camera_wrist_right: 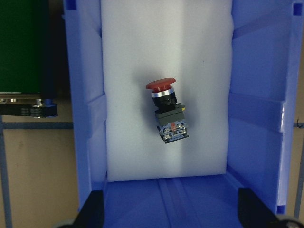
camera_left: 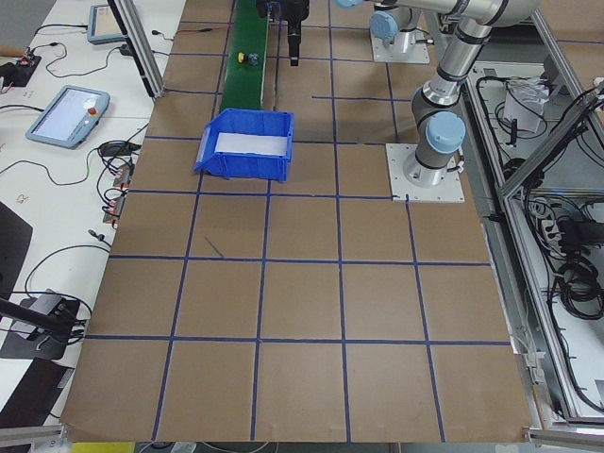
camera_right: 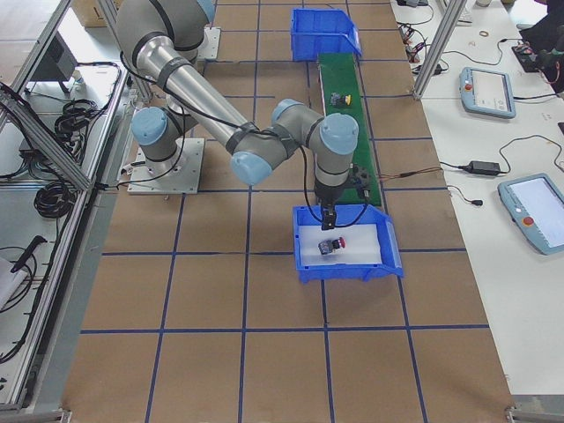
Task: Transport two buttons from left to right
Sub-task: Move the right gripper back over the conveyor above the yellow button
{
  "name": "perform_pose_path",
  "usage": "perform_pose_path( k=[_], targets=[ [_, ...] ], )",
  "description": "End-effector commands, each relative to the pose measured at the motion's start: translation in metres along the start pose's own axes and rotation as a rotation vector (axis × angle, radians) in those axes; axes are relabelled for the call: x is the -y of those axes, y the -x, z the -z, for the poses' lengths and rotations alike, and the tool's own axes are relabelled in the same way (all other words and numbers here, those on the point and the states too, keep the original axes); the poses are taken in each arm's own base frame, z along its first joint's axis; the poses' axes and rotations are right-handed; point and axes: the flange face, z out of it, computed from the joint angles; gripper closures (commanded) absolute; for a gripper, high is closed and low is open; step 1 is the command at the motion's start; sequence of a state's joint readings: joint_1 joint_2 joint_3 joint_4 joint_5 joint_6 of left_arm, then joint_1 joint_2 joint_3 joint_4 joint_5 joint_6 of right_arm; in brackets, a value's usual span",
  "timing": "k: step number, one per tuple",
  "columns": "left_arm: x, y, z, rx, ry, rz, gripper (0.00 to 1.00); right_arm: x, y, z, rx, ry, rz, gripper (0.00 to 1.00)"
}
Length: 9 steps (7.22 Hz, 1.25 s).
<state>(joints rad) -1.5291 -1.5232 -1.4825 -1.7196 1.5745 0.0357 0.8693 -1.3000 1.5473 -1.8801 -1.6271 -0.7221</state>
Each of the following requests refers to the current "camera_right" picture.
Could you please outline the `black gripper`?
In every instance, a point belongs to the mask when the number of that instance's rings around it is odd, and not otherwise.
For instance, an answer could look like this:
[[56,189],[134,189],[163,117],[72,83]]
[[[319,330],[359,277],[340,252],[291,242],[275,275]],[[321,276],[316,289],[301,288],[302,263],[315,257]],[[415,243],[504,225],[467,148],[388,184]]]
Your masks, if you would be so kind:
[[315,195],[322,205],[362,204],[369,201],[371,180],[366,168],[352,165],[341,185],[329,186],[315,179]]

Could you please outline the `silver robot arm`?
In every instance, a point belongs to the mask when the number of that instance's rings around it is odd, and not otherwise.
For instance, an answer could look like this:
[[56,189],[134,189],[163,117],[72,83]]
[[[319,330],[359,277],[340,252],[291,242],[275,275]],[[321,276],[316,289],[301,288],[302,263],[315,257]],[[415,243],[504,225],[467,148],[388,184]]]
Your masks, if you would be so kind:
[[361,179],[351,176],[359,135],[353,117],[321,115],[285,99],[273,110],[271,126],[259,130],[196,70],[192,62],[213,17],[209,1],[124,1],[116,38],[127,63],[153,78],[225,147],[243,183],[256,186],[303,147],[315,155],[314,190],[322,206],[336,204],[347,188],[368,198]]

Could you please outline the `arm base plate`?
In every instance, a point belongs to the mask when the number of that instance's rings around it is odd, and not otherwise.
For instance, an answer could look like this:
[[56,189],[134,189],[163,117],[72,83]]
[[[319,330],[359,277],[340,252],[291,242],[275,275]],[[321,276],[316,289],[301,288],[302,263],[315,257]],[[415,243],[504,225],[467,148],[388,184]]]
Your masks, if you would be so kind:
[[196,194],[204,157],[203,138],[177,138],[177,151],[171,159],[154,162],[137,149],[127,191],[131,195]]
[[204,28],[204,40],[198,48],[198,61],[216,61],[219,54],[221,28],[207,26]]

